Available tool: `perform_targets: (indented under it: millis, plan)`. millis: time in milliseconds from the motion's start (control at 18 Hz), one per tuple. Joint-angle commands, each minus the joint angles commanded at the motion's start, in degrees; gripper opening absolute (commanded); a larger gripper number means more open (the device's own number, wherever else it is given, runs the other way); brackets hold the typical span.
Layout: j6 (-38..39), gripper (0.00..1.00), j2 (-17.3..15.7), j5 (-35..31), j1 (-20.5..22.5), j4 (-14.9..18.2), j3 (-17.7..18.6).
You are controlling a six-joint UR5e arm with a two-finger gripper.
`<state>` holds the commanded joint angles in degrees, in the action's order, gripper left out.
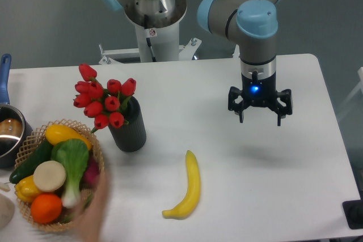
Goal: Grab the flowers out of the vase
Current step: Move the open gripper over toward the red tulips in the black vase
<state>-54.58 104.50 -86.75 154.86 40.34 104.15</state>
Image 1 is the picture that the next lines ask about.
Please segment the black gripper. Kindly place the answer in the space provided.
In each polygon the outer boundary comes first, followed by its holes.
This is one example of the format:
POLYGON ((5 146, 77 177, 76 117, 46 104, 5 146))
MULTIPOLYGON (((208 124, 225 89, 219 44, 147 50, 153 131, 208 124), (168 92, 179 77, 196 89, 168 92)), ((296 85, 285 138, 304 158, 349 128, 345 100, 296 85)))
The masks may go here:
POLYGON ((256 82, 242 75, 242 90, 230 87, 227 107, 239 116, 240 123, 244 121, 244 111, 247 108, 269 108, 277 114, 277 126, 281 126, 281 120, 292 115, 292 91, 276 91, 276 73, 256 82))

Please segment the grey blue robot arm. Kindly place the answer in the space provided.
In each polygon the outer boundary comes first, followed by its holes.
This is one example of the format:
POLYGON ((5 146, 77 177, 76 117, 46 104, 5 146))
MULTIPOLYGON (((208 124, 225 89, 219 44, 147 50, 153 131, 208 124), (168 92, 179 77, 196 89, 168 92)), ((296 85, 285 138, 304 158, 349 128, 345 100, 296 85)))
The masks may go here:
MULTIPOLYGON (((142 62, 176 61, 179 23, 186 0, 102 0, 124 10, 137 33, 142 62)), ((202 0, 197 22, 204 30, 239 47, 241 88, 231 87, 228 109, 239 116, 249 107, 268 108, 284 118, 292 114, 292 92, 276 89, 277 11, 280 0, 202 0)))

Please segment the blurred human hand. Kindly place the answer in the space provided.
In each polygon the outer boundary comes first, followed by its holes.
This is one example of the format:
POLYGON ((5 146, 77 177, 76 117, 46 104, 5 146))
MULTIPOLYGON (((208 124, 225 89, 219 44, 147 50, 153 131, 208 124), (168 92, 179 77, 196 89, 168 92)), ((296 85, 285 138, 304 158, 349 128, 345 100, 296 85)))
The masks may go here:
POLYGON ((79 204, 75 211, 75 234, 78 241, 101 241, 102 228, 110 195, 109 173, 99 175, 96 191, 89 207, 82 211, 79 204))

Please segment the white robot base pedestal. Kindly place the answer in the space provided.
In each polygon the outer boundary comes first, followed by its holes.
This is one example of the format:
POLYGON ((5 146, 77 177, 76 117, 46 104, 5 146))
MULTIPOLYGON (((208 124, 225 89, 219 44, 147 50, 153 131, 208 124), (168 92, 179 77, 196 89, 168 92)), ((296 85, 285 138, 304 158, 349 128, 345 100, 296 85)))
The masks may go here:
POLYGON ((186 0, 134 0, 123 7, 133 24, 137 48, 104 50, 99 45, 101 65, 139 60, 166 62, 196 60, 202 41, 196 37, 179 43, 179 26, 187 12, 186 0))

